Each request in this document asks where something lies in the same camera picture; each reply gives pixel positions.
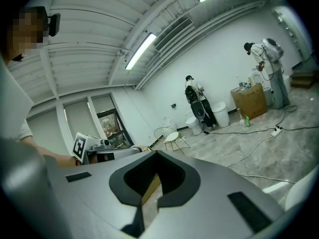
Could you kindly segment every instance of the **ceiling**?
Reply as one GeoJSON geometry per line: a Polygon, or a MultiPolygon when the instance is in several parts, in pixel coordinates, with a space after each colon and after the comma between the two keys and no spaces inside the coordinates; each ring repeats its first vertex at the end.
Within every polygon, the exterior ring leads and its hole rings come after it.
{"type": "Polygon", "coordinates": [[[49,14],[61,14],[58,34],[8,69],[35,104],[96,88],[139,89],[205,35],[269,1],[47,0],[49,14]],[[161,40],[186,18],[192,29],[165,54],[152,44],[125,69],[150,32],[161,40]]]}

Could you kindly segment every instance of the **person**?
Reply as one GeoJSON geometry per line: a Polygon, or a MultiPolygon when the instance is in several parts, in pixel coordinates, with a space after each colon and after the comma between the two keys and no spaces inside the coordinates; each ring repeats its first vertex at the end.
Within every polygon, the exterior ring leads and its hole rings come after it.
{"type": "Polygon", "coordinates": [[[282,64],[280,60],[272,63],[268,59],[261,43],[256,44],[246,42],[244,49],[248,55],[253,54],[258,63],[258,70],[262,72],[263,69],[265,69],[268,74],[271,88],[274,91],[274,108],[280,109],[289,105],[290,101],[281,71],[282,64]]]}
{"type": "Polygon", "coordinates": [[[198,98],[201,101],[201,103],[203,104],[205,112],[206,112],[205,117],[204,117],[204,122],[205,122],[206,126],[209,129],[212,129],[212,127],[216,127],[216,118],[213,114],[213,111],[211,110],[209,101],[207,100],[206,96],[204,95],[204,87],[201,86],[190,75],[188,75],[186,77],[185,88],[187,88],[188,86],[192,86],[196,91],[198,91],[198,98]]]}
{"type": "MultiPolygon", "coordinates": [[[[13,113],[16,110],[25,110],[23,104],[26,104],[25,100],[30,98],[24,93],[22,88],[14,80],[6,66],[10,60],[21,61],[23,58],[22,54],[27,49],[36,48],[37,44],[43,42],[43,38],[48,35],[48,16],[45,8],[29,7],[20,10],[13,19],[10,19],[6,25],[6,32],[1,32],[2,39],[0,44],[0,79],[2,80],[0,89],[1,101],[9,100],[11,107],[5,109],[13,113]]],[[[31,105],[27,108],[25,116],[29,112],[31,105]]],[[[59,166],[75,166],[80,163],[74,156],[70,155],[59,155],[52,151],[38,146],[33,140],[33,134],[25,120],[25,117],[21,119],[21,123],[17,130],[9,132],[16,124],[16,120],[19,118],[13,118],[9,112],[2,109],[0,111],[0,121],[3,125],[5,122],[9,124],[7,127],[2,127],[0,130],[0,136],[3,138],[15,138],[23,144],[34,147],[37,152],[41,155],[52,156],[56,159],[59,166]]],[[[96,163],[97,157],[90,157],[90,163],[96,163]]]]}

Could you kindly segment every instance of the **cardboard box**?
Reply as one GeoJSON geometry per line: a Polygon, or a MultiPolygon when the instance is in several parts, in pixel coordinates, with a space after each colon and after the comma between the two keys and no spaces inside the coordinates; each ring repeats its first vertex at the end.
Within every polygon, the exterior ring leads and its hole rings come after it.
{"type": "Polygon", "coordinates": [[[142,205],[151,197],[158,186],[161,184],[158,174],[155,175],[154,180],[151,182],[149,188],[146,190],[144,196],[142,197],[142,205]]]}
{"type": "Polygon", "coordinates": [[[266,99],[260,83],[242,92],[237,90],[238,88],[231,90],[230,93],[236,108],[241,109],[242,116],[247,115],[249,119],[253,119],[267,112],[266,99]]]}

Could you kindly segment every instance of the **air vent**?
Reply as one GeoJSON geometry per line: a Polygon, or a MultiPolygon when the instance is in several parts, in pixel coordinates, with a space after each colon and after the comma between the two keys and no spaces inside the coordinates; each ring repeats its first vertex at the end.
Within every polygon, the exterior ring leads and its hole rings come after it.
{"type": "Polygon", "coordinates": [[[179,33],[181,33],[183,30],[187,29],[188,26],[192,25],[193,22],[190,20],[190,18],[183,21],[181,24],[179,24],[176,28],[174,28],[156,47],[155,49],[160,52],[160,50],[163,49],[166,44],[168,44],[172,39],[176,38],[179,33]]]}

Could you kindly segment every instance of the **bottle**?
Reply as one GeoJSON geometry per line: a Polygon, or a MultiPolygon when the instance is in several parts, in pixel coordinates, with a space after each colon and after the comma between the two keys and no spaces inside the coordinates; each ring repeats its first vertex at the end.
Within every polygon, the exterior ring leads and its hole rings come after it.
{"type": "Polygon", "coordinates": [[[249,117],[246,115],[246,126],[247,127],[250,127],[250,120],[249,120],[249,117]]]}

